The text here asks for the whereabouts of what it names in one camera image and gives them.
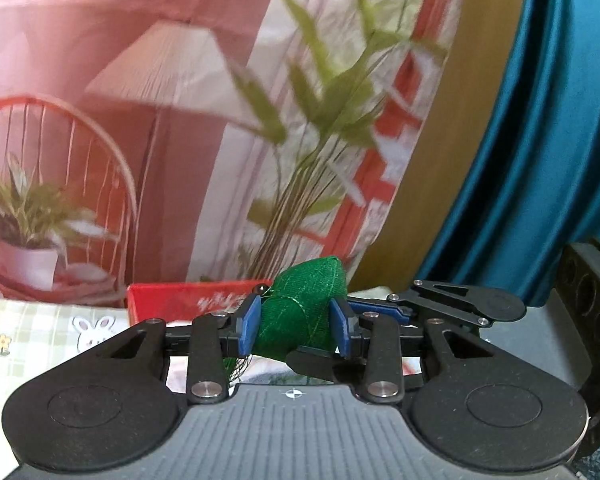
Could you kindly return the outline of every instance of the teal curtain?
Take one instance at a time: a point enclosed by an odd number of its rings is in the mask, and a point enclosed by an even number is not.
[[[525,0],[490,124],[418,274],[542,304],[600,237],[600,0]]]

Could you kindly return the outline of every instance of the checkered tablecloth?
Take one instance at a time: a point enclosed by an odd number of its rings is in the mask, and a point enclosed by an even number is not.
[[[74,319],[96,327],[105,316],[111,335],[128,328],[126,310],[0,300],[0,416],[18,386],[78,354]],[[16,466],[0,424],[0,480]]]

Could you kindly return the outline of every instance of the green fabric object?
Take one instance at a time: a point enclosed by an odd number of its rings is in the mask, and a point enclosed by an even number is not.
[[[299,346],[334,351],[329,300],[346,295],[346,275],[335,256],[281,272],[264,296],[253,354],[284,362]]]

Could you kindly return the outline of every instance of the ridged gray surface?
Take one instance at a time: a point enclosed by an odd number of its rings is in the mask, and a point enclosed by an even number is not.
[[[297,390],[301,395],[293,395]],[[11,480],[574,480],[565,468],[520,475],[471,472],[434,455],[400,413],[360,402],[346,386],[243,385],[197,406],[144,458],[94,474],[28,466]]]

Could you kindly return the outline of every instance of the metal pivot pin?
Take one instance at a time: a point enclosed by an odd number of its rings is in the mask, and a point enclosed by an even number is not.
[[[393,397],[398,393],[398,385],[389,381],[376,381],[366,390],[375,397]]]
[[[222,386],[213,381],[200,381],[191,387],[191,393],[201,399],[213,399],[222,394]]]

